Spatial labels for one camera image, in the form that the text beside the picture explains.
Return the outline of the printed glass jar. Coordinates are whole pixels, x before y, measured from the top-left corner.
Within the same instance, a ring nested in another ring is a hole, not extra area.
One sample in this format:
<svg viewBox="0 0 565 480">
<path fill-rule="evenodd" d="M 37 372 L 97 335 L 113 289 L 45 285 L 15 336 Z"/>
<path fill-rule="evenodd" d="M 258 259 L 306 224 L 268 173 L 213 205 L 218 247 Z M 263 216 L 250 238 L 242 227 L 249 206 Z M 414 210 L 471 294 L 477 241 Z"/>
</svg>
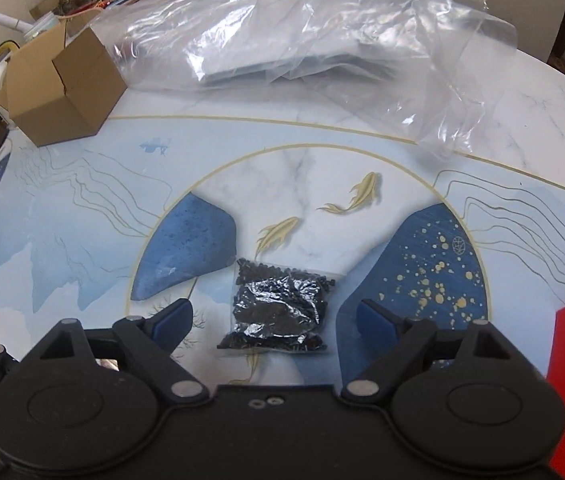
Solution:
<svg viewBox="0 0 565 480">
<path fill-rule="evenodd" d="M 60 20 L 58 16 L 54 12 L 47 12 L 41 18 L 39 18 L 27 32 L 23 34 L 24 43 L 28 44 L 44 32 L 47 32 L 49 29 L 53 29 L 59 24 Z"/>
</svg>

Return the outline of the small brown cardboard box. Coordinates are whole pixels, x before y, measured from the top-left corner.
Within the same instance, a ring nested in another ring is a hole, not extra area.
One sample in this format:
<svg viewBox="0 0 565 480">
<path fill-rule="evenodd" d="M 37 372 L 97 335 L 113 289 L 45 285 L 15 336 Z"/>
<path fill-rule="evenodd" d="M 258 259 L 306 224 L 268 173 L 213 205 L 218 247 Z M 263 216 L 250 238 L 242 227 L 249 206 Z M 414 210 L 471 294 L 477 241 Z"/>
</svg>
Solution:
<svg viewBox="0 0 565 480">
<path fill-rule="evenodd" d="M 95 136 L 125 90 L 92 29 L 68 41 L 58 24 L 10 56 L 0 108 L 40 148 Z"/>
</svg>

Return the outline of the large clear plastic bag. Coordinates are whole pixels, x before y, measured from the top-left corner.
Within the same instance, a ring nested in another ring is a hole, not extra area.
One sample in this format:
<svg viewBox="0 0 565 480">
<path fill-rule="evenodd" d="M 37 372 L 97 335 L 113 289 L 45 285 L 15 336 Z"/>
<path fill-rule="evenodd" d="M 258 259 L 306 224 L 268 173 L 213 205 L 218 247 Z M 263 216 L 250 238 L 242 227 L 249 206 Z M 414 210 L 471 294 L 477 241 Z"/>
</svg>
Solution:
<svg viewBox="0 0 565 480">
<path fill-rule="evenodd" d="M 141 0 L 90 26 L 132 89 L 297 80 L 439 156 L 481 136 L 517 52 L 485 0 Z"/>
</svg>

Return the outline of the bag of black beads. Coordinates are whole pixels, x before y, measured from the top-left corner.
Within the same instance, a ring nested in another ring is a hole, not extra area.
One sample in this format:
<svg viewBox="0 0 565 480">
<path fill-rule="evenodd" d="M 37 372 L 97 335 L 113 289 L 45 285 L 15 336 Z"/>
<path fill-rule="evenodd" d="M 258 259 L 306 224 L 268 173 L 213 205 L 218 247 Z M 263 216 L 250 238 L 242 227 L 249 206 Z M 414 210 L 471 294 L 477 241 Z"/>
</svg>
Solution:
<svg viewBox="0 0 565 480">
<path fill-rule="evenodd" d="M 333 274 L 239 259 L 230 331 L 217 348 L 243 353 L 326 351 L 323 327 L 337 284 Z"/>
</svg>

